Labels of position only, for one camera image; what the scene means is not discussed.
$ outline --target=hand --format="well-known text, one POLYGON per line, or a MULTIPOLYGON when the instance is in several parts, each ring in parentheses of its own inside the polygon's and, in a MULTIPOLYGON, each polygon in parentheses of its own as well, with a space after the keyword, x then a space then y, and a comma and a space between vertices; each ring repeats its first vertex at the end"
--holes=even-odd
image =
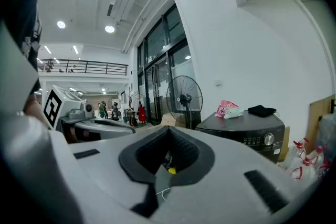
POLYGON ((28 97, 24 112, 28 116, 37 118, 39 121, 41 121, 41 123, 43 123, 45 127, 49 128, 49 125, 43 115, 42 106, 35 100, 35 96, 33 94, 28 97))

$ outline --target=silver dial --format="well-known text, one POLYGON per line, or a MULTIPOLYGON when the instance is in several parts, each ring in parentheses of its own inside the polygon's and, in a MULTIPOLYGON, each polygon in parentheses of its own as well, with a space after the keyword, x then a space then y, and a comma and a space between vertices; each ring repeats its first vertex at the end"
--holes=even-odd
POLYGON ((274 135, 271 133, 268 133, 265 135, 264 143, 266 146, 270 146, 274 142, 274 135))

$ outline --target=pink plastic bag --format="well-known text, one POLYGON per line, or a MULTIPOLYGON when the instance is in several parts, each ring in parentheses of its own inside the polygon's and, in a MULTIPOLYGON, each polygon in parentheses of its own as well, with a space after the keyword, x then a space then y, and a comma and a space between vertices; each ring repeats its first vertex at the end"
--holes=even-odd
POLYGON ((225 111, 237 108, 238 106, 236 104, 233 104, 230 101, 222 100, 218 109, 216 115, 218 117, 224 117, 225 116, 225 111))

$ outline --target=yellow object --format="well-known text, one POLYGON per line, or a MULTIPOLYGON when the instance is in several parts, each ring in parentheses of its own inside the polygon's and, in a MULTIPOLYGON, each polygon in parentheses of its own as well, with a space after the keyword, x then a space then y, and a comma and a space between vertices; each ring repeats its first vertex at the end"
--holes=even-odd
POLYGON ((171 173, 171 174, 173 174, 173 175, 176 175, 176 170, 175 170, 175 168, 169 168, 169 169, 168 169, 168 172, 171 173))

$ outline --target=black metal railing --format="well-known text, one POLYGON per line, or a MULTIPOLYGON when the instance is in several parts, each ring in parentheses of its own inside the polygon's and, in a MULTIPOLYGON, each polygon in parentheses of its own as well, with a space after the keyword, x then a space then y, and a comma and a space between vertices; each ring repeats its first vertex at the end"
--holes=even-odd
POLYGON ((38 72, 90 73, 127 76, 127 66, 113 62, 40 59, 38 72))

